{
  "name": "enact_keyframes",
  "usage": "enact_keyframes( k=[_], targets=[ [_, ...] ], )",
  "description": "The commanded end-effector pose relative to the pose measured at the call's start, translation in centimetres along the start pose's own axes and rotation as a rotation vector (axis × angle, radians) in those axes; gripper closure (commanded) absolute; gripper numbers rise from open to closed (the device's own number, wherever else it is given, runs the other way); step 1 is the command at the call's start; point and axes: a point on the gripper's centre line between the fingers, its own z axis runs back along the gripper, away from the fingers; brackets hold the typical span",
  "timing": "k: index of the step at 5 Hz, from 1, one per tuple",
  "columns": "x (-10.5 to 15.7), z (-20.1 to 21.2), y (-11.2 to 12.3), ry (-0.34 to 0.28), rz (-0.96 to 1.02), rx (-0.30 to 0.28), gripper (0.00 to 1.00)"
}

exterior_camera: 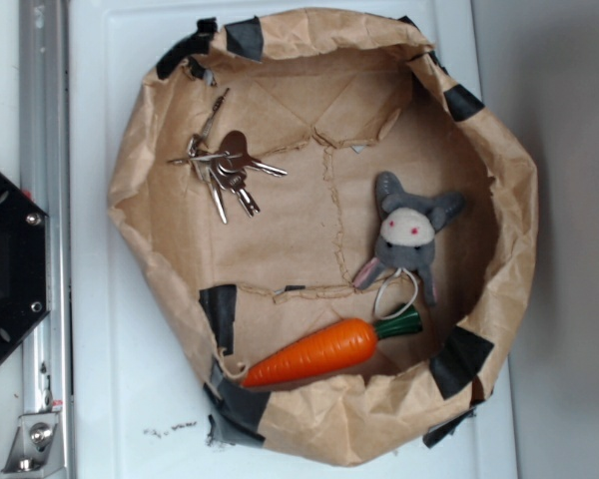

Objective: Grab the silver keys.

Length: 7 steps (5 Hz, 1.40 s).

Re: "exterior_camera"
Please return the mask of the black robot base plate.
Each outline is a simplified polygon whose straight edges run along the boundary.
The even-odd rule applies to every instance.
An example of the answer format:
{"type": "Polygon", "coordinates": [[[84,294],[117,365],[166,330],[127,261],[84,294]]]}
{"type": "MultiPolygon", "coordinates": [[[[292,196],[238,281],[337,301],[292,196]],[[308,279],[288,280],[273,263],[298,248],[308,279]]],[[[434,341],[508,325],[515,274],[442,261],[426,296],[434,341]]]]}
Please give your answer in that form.
{"type": "Polygon", "coordinates": [[[0,365],[49,312],[47,219],[0,172],[0,365]]]}

